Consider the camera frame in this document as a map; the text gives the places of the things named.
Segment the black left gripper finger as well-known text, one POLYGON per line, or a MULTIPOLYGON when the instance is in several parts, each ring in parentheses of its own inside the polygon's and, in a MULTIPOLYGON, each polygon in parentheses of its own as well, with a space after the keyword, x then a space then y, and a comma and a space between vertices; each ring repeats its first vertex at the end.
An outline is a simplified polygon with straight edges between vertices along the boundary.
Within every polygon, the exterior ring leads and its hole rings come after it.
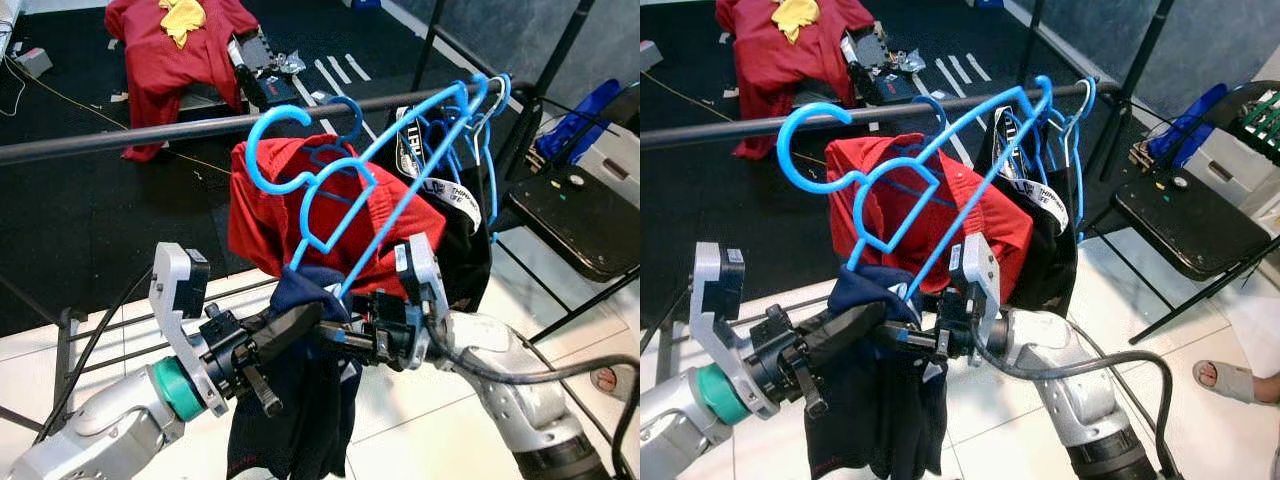
POLYGON ((273 320, 259 329, 259 362, 265 365, 284 353, 296 342, 314 335, 316 328, 325 321, 297 323, 292 320, 273 320))
POLYGON ((883 320, 806 320, 805 346, 809 364, 822 366, 872 334, 883 320))
POLYGON ((296 305, 285 311, 264 310, 250 335, 256 346, 288 346, 315 328, 325 314, 319 301, 296 305))
POLYGON ((841 314, 829 310, 801 320, 797 330, 808 346, 846 346, 863 338, 884 317, 884 303, 876 301, 854 306, 841 314))

